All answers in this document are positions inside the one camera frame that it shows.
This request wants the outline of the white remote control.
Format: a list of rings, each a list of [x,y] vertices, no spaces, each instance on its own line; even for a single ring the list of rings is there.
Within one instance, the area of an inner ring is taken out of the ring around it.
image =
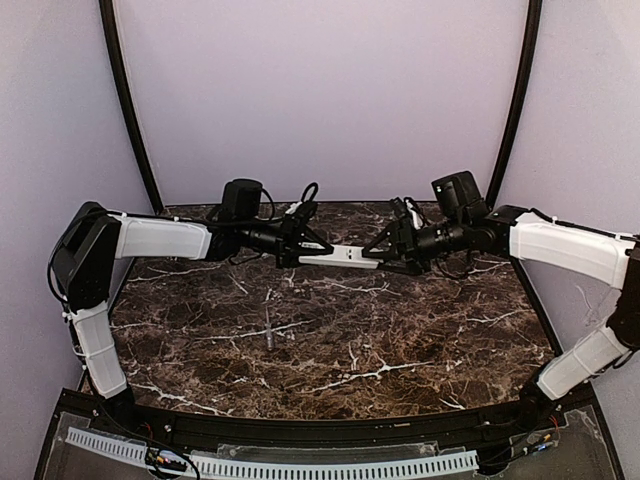
[[[318,243],[303,242],[303,247],[310,248],[313,255],[302,255],[298,262],[303,265],[335,266],[360,269],[377,269],[381,259],[366,258],[363,248],[351,245],[332,245],[331,254],[320,255],[322,246]]]

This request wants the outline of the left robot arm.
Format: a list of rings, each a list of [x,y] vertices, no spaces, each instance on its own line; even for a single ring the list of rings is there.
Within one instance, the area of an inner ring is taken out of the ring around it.
[[[133,392],[121,368],[109,320],[114,263],[133,257],[225,261],[243,248],[272,255],[280,268],[302,256],[330,255],[333,247],[313,232],[318,186],[282,216],[259,218],[267,192],[261,182],[234,179],[205,219],[151,217],[109,211],[84,203],[56,244],[49,263],[53,290],[63,306],[77,355],[98,396],[131,403]]]

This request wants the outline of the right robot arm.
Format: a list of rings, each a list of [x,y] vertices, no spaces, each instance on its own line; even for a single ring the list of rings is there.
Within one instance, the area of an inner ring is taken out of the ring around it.
[[[478,251],[559,267],[619,291],[615,310],[537,375],[535,391],[558,400],[573,387],[639,348],[639,242],[624,235],[576,225],[537,209],[505,205],[489,209],[471,172],[433,181],[444,221],[419,225],[419,211],[395,198],[396,215],[363,248],[365,258],[394,261],[399,271],[421,274],[453,252]]]

